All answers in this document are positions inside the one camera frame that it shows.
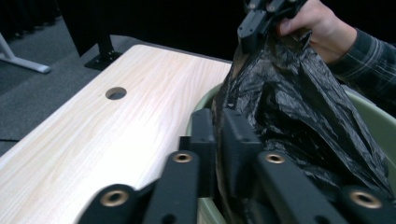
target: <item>green trash bin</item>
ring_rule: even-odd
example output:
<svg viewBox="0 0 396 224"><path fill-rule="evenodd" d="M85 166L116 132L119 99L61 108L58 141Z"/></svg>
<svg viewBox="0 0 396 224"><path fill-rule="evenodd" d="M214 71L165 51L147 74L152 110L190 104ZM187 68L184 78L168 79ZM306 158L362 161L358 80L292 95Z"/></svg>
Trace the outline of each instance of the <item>green trash bin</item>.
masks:
<svg viewBox="0 0 396 224"><path fill-rule="evenodd" d="M209 91L197 104L195 110L210 108L220 85ZM354 91L346 90L352 104L358 109L372 137L384 151L389 166L389 183L396 190L396 119ZM191 134L189 125L187 135ZM199 222L225 224L225 219L211 199L200 199L198 204Z"/></svg>

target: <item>black curtain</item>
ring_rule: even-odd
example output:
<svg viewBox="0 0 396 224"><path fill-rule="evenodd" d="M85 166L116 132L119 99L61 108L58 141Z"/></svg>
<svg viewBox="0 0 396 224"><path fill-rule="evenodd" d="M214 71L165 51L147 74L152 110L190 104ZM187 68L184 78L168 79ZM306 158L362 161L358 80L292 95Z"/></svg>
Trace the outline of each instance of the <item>black curtain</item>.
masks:
<svg viewBox="0 0 396 224"><path fill-rule="evenodd" d="M103 35L127 35L149 43L231 60L242 0L57 0L80 55Z"/></svg>
<svg viewBox="0 0 396 224"><path fill-rule="evenodd" d="M32 33L59 16L55 0L0 0L0 32L5 39Z"/></svg>
<svg viewBox="0 0 396 224"><path fill-rule="evenodd" d="M348 24L377 37L396 43L396 13L390 0L321 0Z"/></svg>

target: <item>garbage bag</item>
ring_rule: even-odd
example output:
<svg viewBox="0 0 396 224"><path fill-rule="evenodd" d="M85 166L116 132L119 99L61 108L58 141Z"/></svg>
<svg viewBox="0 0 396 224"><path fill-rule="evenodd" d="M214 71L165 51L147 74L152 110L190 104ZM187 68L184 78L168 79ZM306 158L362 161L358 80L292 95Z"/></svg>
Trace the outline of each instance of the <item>garbage bag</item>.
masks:
<svg viewBox="0 0 396 224"><path fill-rule="evenodd" d="M230 108L245 116L263 150L287 154L329 200L346 185L393 199L384 153L309 36L270 33L249 55L238 47L212 104L217 135ZM227 197L226 188L220 193Z"/></svg>

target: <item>carpeted floor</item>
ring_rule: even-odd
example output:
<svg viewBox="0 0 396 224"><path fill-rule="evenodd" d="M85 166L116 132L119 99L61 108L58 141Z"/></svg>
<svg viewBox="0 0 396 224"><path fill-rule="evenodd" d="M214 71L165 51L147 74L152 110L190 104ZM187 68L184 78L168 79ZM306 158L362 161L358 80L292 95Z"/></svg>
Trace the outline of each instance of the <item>carpeted floor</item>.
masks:
<svg viewBox="0 0 396 224"><path fill-rule="evenodd" d="M117 52L140 43L127 36L111 38ZM0 155L100 74L84 67L97 56L97 47L79 57L62 17L8 44L16 57L47 65L51 72L41 74L0 61Z"/></svg>

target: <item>wood grain surface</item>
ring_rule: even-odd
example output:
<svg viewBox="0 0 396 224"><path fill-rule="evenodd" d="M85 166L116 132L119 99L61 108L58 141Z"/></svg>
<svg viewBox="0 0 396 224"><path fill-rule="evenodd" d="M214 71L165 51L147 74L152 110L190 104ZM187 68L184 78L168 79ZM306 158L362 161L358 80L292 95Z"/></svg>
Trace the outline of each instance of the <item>wood grain surface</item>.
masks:
<svg viewBox="0 0 396 224"><path fill-rule="evenodd" d="M100 189L145 187L230 66L143 45L129 49L0 158L0 223L75 223ZM107 99L113 88L127 93Z"/></svg>

